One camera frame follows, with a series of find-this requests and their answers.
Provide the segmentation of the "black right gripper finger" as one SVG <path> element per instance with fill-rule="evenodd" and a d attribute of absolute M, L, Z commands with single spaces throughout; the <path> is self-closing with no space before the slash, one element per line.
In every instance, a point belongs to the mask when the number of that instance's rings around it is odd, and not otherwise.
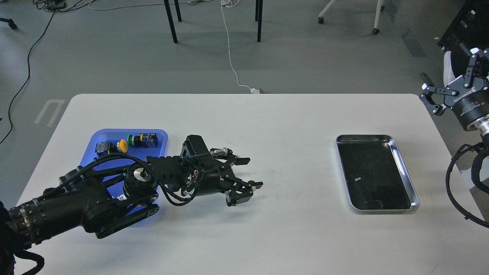
<path fill-rule="evenodd" d="M 420 77 L 423 81 L 421 86 L 423 92 L 419 95 L 419 99 L 431 115 L 441 116 L 447 108 L 454 106 L 455 99 L 460 95 L 459 91 L 450 87 L 435 86 L 426 73 L 420 73 Z"/>
<path fill-rule="evenodd" d="M 463 42 L 459 43 L 459 47 L 466 55 L 461 62 L 466 68 L 459 69 L 459 90 L 488 90 L 488 48 L 469 48 Z"/>

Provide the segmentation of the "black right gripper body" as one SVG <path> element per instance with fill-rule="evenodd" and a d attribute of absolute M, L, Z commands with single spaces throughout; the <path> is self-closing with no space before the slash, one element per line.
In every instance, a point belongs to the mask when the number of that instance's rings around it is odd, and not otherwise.
<path fill-rule="evenodd" d="M 474 77 L 472 86 L 464 86 L 465 77 L 458 76 L 449 83 L 447 89 L 458 92 L 458 95 L 446 95 L 444 104 L 454 113 L 465 131 L 478 129 L 480 121 L 488 117 L 488 80 L 485 77 Z"/>

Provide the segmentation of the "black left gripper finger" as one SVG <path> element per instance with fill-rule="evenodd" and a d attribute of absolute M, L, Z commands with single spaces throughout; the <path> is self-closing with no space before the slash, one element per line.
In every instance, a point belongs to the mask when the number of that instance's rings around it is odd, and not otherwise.
<path fill-rule="evenodd" d="M 247 165 L 250 162 L 250 158 L 241 158 L 238 155 L 224 155 L 222 160 L 225 160 L 222 164 L 222 168 L 232 167 L 234 165 Z"/>
<path fill-rule="evenodd" d="M 256 182 L 255 186 L 248 186 L 247 182 L 234 183 L 234 185 L 225 192 L 226 204 L 229 207 L 232 207 L 243 202 L 248 202 L 253 196 L 254 191 L 260 189 L 263 184 L 262 181 Z"/>

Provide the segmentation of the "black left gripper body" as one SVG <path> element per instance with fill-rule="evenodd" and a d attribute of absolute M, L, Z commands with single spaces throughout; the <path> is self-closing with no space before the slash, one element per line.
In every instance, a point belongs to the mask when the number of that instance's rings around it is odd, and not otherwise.
<path fill-rule="evenodd" d="M 233 159 L 229 148 L 208 149 L 199 135 L 188 135 L 182 144 L 180 155 L 167 157 L 147 157 L 158 184 L 168 193 L 181 196 L 190 193 L 201 196 L 221 192 L 220 170 L 227 166 L 221 160 Z"/>

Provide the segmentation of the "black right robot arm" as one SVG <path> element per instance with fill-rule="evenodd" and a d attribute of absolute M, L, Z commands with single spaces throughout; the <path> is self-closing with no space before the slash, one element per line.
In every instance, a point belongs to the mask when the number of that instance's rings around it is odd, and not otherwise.
<path fill-rule="evenodd" d="M 449 200 L 463 214 L 464 218 L 487 228 L 488 223 L 463 208 L 456 201 L 450 189 L 450 176 L 456 161 L 470 151 L 477 153 L 470 171 L 471 181 L 482 192 L 489 192 L 488 186 L 480 179 L 483 161 L 489 155 L 488 74 L 481 70 L 483 64 L 488 62 L 488 49 L 478 47 L 469 49 L 463 42 L 459 46 L 469 57 L 466 72 L 445 87 L 436 87 L 427 74 L 421 73 L 423 92 L 419 98 L 431 115 L 440 116 L 446 109 L 449 109 L 454 113 L 463 130 L 479 131 L 481 142 L 475 145 L 464 144 L 452 157 L 446 172 L 445 185 Z"/>

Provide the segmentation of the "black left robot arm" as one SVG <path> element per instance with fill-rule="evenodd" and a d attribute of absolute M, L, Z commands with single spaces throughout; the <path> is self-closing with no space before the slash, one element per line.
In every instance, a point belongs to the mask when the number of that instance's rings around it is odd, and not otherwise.
<path fill-rule="evenodd" d="M 228 148 L 208 149 L 199 135 L 187 136 L 180 155 L 171 157 L 113 152 L 95 158 L 39 197 L 11 209 L 1 205 L 1 274 L 14 274 L 16 258 L 34 261 L 26 274 L 37 274 L 44 258 L 29 251 L 32 245 L 75 227 L 102 239 L 154 215 L 158 187 L 178 207 L 214 193 L 225 194 L 229 207 L 247 202 L 263 183 L 237 178 L 232 167 L 249 161 Z"/>

